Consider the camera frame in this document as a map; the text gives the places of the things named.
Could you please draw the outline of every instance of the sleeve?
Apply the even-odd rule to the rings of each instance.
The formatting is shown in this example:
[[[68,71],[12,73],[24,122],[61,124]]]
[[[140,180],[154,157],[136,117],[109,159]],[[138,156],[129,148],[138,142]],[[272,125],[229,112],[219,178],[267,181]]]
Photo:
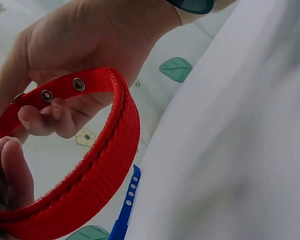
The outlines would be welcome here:
[[[216,0],[214,3],[213,9],[212,9],[212,13],[218,13],[236,1],[237,0]],[[205,16],[205,15],[189,13],[189,12],[183,11],[177,7],[175,7],[175,10],[180,17],[182,25],[191,24],[194,21],[196,21],[197,19],[200,19]]]

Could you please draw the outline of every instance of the blue strap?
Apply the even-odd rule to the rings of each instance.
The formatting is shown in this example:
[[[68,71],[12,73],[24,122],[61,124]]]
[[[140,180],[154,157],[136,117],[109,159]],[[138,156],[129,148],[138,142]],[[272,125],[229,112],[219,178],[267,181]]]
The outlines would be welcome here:
[[[124,240],[128,229],[129,219],[136,197],[137,187],[141,177],[140,168],[133,165],[133,176],[124,199],[119,218],[115,221],[108,240]]]

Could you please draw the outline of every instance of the fingernail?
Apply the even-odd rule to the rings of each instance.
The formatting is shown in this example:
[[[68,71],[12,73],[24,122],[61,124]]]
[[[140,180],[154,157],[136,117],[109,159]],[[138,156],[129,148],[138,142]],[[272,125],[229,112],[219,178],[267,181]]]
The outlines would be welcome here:
[[[60,120],[61,116],[62,116],[62,106],[52,102],[51,103],[51,107],[52,107],[52,116],[55,120]]]
[[[21,118],[21,116],[19,115],[18,113],[18,117],[19,117],[19,120],[21,122],[21,124],[25,127],[25,129],[30,129],[31,128],[31,123],[29,121],[25,121]]]
[[[21,142],[20,142],[19,138],[12,137],[12,136],[7,136],[7,138],[8,138],[10,141],[14,141],[14,142],[18,143],[19,145],[21,145]]]

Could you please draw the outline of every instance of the yellow flower print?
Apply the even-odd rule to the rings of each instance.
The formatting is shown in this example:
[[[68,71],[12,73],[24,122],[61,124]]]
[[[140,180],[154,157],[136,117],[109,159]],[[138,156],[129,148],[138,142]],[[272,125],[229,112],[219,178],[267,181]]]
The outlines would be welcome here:
[[[82,128],[76,135],[75,141],[78,145],[91,148],[96,141],[96,136],[86,128]]]

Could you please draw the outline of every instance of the metal grommet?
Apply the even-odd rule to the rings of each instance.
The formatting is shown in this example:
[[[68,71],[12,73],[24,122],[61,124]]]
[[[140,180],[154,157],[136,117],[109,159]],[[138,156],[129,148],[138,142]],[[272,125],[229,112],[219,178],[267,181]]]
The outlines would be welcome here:
[[[54,96],[51,91],[45,89],[41,92],[41,99],[45,103],[51,103],[52,100],[54,99]]]
[[[25,93],[19,93],[17,96],[15,96],[14,99],[12,100],[12,104],[16,104],[17,100],[23,95],[25,95]]]
[[[72,85],[73,85],[74,89],[79,92],[83,92],[86,89],[85,82],[81,78],[78,78],[78,77],[76,77],[72,80]]]

